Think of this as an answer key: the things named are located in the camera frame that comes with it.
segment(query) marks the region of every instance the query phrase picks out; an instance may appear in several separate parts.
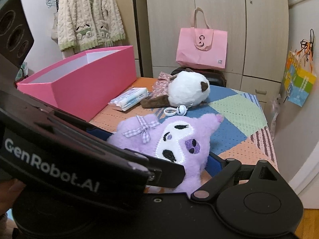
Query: pink floral fabric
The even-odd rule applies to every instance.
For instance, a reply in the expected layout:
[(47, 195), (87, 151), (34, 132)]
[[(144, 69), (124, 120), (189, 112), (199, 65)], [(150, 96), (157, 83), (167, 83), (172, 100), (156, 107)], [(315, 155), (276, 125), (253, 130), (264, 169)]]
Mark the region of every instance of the pink floral fabric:
[(158, 96), (167, 95), (168, 94), (168, 85), (171, 82), (170, 79), (172, 75), (168, 73), (161, 72), (159, 74), (158, 80), (153, 85), (153, 91), (151, 98), (156, 98)]

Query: bag logo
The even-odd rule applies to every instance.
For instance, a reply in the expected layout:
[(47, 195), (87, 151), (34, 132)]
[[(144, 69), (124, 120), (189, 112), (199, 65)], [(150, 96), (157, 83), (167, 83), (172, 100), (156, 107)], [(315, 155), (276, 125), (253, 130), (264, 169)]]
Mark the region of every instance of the bag logo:
[(205, 39), (205, 36), (204, 35), (200, 35), (199, 36), (199, 40), (204, 40)]

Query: pink box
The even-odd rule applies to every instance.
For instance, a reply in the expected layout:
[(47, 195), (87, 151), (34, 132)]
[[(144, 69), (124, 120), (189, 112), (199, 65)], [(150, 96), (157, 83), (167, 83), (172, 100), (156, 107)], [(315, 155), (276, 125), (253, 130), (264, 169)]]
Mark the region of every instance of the pink box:
[(18, 89), (90, 121), (137, 79), (133, 46), (81, 52), (18, 83)]

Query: wardrobe door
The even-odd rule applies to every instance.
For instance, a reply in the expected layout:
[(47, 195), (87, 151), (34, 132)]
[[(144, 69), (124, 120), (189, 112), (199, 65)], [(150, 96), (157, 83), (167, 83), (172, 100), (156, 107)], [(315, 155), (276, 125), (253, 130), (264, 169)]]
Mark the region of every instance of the wardrobe door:
[(147, 9), (153, 66), (178, 67), (179, 33), (190, 27), (194, 0), (147, 0)]
[[(203, 9), (208, 25), (228, 32), (226, 72), (242, 74), (245, 57), (246, 12), (245, 0), (195, 0)], [(201, 12), (197, 27), (206, 28)]]
[(288, 49), (288, 0), (246, 0), (244, 75), (282, 81)]

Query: hanging plastic bag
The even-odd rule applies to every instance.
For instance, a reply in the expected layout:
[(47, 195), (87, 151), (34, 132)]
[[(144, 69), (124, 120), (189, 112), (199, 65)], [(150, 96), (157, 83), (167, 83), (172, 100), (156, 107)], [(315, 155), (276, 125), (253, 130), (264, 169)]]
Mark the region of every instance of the hanging plastic bag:
[(272, 136), (272, 140), (274, 140), (275, 138), (276, 119), (278, 114), (280, 113), (281, 104), (282, 99), (280, 94), (278, 94), (275, 98), (267, 102), (265, 106), (265, 116), (270, 130), (270, 134)]

